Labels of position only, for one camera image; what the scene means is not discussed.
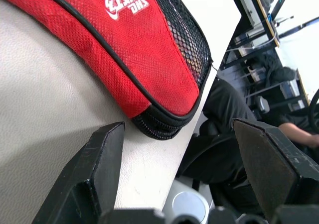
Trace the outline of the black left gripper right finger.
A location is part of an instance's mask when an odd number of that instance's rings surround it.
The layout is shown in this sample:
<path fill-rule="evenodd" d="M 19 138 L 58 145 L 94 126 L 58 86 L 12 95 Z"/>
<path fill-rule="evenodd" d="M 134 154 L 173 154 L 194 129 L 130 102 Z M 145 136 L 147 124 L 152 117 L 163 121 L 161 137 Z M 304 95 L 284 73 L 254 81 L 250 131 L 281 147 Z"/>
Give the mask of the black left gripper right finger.
<path fill-rule="evenodd" d="M 268 221 L 318 221 L 319 166 L 278 128 L 234 119 L 244 168 Z"/>

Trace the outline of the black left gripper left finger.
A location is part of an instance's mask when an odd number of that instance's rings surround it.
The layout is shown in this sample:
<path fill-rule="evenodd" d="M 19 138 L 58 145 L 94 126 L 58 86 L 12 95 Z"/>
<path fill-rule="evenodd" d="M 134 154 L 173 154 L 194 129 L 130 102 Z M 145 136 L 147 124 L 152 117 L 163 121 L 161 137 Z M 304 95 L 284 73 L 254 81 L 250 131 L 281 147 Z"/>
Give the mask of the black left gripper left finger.
<path fill-rule="evenodd" d="M 114 208 L 124 122 L 103 126 L 70 159 L 33 219 L 34 224 L 97 224 Z"/>

